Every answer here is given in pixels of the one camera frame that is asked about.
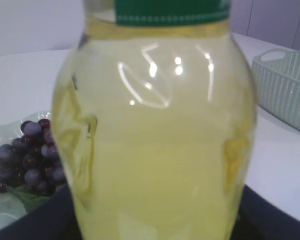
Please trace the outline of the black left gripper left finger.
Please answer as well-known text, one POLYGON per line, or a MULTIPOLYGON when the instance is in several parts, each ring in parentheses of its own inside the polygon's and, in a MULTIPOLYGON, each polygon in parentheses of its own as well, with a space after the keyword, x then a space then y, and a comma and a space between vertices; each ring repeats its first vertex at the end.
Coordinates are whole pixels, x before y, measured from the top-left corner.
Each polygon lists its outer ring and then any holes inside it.
POLYGON ((26 216, 0 230, 0 240, 81 240, 67 186, 26 216))

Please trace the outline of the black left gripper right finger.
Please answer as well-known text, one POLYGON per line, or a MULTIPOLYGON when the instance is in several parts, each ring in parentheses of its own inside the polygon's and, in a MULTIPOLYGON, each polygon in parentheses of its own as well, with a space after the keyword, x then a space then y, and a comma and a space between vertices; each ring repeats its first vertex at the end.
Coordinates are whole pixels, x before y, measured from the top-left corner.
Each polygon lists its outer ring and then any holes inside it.
POLYGON ((233 228, 235 240, 300 240, 300 221, 279 210, 247 185, 233 228))

